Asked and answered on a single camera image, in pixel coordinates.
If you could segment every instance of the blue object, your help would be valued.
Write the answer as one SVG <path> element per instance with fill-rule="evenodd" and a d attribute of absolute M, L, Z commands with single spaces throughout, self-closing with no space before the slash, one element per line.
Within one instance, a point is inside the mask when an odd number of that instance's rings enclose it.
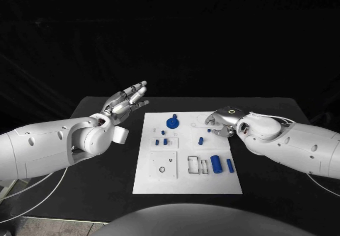
<path fill-rule="evenodd" d="M 230 172 L 234 173 L 234 167 L 233 167 L 233 160 L 231 159 L 227 159 L 227 164 L 228 164 L 228 167 L 230 167 Z"/>
<path fill-rule="evenodd" d="M 202 145 L 204 144 L 204 138 L 201 137 L 201 140 L 199 140 L 199 145 Z"/>
<path fill-rule="evenodd" d="M 214 173 L 220 174 L 224 172 L 223 170 L 223 165 L 221 165 L 221 161 L 220 161 L 220 156 L 212 156 L 211 157 L 212 160 L 212 169 L 214 169 Z"/>
<path fill-rule="evenodd" d="M 179 127 L 178 115 L 174 114 L 172 118 L 168 120 L 169 129 L 176 129 Z"/>

